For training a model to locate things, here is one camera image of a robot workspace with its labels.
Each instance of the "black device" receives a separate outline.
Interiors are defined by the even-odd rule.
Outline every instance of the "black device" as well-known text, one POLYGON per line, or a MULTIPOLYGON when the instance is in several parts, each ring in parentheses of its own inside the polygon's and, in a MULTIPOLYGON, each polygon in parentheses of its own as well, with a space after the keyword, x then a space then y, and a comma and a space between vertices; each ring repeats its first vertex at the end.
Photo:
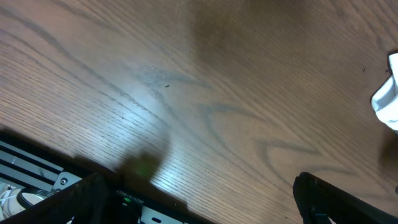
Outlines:
MULTIPOLYGON (((16 197, 26 208, 0 224, 211 223, 4 133, 0 134, 0 181, 22 189, 16 197), (32 205, 24 192, 46 199, 32 205)), ((293 195, 304 224, 329 224, 331 219, 337 224, 398 223, 398 218, 307 172, 296 178, 293 195)))

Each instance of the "white fabric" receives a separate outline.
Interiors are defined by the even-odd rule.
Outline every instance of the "white fabric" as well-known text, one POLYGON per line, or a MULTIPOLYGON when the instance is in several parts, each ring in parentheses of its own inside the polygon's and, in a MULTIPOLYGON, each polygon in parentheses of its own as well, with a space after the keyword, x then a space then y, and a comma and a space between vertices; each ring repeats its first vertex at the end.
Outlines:
POLYGON ((398 131, 398 53, 389 56, 391 77, 372 97, 372 107, 380 121, 398 131))

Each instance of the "wooden table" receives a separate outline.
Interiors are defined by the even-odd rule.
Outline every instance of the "wooden table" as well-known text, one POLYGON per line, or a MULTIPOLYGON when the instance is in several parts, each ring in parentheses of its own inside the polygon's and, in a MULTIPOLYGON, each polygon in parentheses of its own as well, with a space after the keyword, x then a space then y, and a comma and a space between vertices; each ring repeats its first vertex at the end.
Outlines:
POLYGON ((219 223, 300 223, 309 171, 398 215, 370 97, 398 2, 3 0, 0 123, 152 183, 219 223))

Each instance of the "wooden surface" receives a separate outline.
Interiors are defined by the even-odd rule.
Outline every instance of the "wooden surface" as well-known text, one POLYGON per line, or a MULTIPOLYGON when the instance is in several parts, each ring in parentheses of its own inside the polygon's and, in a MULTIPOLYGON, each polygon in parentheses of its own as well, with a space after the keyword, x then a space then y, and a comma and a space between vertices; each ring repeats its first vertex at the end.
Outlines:
POLYGON ((0 1, 0 122, 152 180, 219 223, 300 223, 309 171, 398 215, 398 155, 371 95, 398 3, 0 1))

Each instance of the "bolt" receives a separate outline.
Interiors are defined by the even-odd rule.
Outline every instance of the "bolt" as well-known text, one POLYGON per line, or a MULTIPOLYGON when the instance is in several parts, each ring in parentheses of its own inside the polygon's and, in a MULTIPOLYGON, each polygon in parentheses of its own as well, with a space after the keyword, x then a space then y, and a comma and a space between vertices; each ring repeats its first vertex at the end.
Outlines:
POLYGON ((61 185, 65 185, 68 182, 68 179, 62 178, 61 179, 61 185))

